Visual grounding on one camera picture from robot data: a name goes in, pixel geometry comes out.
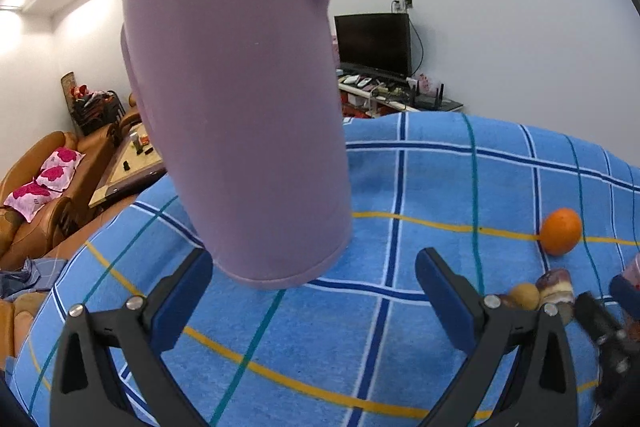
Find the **small longan back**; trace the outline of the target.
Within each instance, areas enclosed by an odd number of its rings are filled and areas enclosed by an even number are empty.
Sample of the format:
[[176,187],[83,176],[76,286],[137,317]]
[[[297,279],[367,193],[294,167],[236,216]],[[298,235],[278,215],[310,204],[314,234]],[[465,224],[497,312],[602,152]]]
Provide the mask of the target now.
[[508,292],[508,297],[511,303],[520,309],[535,311],[539,308],[540,292],[533,283],[515,285]]

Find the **blue checkered tablecloth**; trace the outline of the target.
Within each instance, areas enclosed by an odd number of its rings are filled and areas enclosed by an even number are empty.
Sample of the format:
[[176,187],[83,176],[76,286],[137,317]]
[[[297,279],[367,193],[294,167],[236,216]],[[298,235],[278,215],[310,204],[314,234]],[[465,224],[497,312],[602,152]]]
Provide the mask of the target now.
[[[459,113],[345,121],[352,240],[286,291],[215,271],[164,361],[213,426],[413,426],[461,366],[414,260],[432,247],[481,294],[567,269],[620,314],[608,285],[639,250],[639,170],[598,144]],[[582,219],[552,257],[544,219]]]

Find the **pink floral cushion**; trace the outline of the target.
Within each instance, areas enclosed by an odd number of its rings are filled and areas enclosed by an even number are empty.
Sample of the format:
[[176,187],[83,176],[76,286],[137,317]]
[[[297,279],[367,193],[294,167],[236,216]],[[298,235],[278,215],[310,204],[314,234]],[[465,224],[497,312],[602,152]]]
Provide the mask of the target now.
[[48,202],[60,198],[70,187],[85,154],[58,147],[41,165],[32,181],[10,192],[3,205],[17,211],[28,223]]

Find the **black television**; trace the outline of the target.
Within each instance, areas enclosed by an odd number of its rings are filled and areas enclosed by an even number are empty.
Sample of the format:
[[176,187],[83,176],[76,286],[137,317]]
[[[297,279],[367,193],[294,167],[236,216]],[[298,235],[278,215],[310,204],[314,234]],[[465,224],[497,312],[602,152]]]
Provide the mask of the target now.
[[342,65],[396,77],[411,74],[411,29],[406,13],[337,15],[334,25]]

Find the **brown leather sofa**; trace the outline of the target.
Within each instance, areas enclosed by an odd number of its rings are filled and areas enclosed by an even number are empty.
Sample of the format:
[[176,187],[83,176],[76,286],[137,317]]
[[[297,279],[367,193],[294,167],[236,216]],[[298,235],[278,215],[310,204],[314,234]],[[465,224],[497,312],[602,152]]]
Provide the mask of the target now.
[[1,207],[2,270],[21,269],[27,259],[55,256],[70,259],[93,232],[134,201],[140,193],[135,188],[117,196],[114,202],[89,206],[120,140],[140,121],[138,109],[133,107],[119,124],[107,124],[83,138],[73,132],[51,132],[8,170],[1,180],[2,199],[35,182],[44,162],[59,148],[66,147],[84,155],[70,185],[62,195],[46,202],[32,220],[11,207]]

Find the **coffee table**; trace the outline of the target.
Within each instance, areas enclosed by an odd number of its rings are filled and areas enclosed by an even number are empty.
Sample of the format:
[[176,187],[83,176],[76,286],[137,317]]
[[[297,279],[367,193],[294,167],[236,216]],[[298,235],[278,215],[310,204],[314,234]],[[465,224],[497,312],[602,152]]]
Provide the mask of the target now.
[[140,192],[160,179],[166,168],[151,143],[144,124],[135,124],[122,139],[89,202],[104,207]]

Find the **white tv stand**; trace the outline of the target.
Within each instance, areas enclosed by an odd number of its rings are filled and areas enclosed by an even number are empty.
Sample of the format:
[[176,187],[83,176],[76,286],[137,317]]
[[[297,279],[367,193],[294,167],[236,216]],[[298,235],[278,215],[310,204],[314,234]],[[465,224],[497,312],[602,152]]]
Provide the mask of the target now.
[[446,98],[440,84],[422,92],[415,79],[375,78],[347,74],[337,77],[344,117],[372,119],[397,113],[461,112],[464,105]]

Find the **wrinkled passion fruit back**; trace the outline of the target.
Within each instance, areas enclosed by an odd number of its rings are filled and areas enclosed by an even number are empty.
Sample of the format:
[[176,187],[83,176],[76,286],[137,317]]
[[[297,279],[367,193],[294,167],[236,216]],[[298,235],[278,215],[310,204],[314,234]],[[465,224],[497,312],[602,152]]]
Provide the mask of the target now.
[[518,302],[511,296],[511,295],[506,295],[506,294],[500,294],[499,295],[499,299],[501,301],[501,304],[505,307],[508,307],[510,309],[520,309],[521,306],[518,304]]

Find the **pink metal tin box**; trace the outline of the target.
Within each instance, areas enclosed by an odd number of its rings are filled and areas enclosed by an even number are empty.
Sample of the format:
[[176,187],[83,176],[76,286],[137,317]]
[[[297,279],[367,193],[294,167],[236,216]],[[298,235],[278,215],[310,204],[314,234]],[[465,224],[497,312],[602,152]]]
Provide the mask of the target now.
[[626,266],[623,277],[636,289],[640,289],[640,254],[636,254],[634,259]]

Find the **orange tangerine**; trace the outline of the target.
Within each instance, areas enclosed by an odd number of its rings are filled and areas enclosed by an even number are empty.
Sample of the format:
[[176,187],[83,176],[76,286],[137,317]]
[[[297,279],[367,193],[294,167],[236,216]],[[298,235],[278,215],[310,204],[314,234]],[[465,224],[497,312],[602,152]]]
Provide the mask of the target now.
[[570,208],[554,210],[544,219],[539,233],[542,250],[549,256],[568,254],[582,237],[582,219]]

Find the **cut purple yam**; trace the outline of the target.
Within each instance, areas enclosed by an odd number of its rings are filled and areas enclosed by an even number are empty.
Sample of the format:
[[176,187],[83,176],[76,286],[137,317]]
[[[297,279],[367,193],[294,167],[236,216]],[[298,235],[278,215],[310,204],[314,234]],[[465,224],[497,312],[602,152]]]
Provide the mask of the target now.
[[574,319],[575,293],[567,269],[552,269],[536,280],[539,293],[539,309],[553,305],[558,310],[564,325]]

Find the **pink electric kettle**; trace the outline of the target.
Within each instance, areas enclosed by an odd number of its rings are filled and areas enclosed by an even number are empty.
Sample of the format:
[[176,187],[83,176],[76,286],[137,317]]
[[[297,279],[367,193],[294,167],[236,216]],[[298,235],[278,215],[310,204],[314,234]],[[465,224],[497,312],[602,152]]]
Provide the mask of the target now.
[[222,272],[282,289],[352,237],[330,0],[122,0],[142,120]]

